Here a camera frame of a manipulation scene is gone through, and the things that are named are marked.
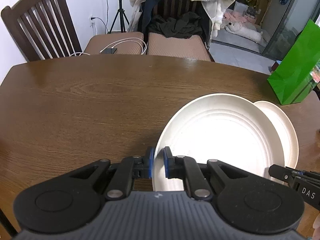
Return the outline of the right hand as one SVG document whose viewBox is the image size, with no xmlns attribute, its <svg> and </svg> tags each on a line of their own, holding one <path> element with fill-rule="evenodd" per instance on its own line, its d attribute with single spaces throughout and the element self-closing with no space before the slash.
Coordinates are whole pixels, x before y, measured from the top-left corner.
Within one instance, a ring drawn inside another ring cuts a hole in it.
<svg viewBox="0 0 320 240">
<path fill-rule="evenodd" d="M 313 223 L 314 232 L 312 235 L 312 240 L 320 240 L 320 213 Z"/>
</svg>

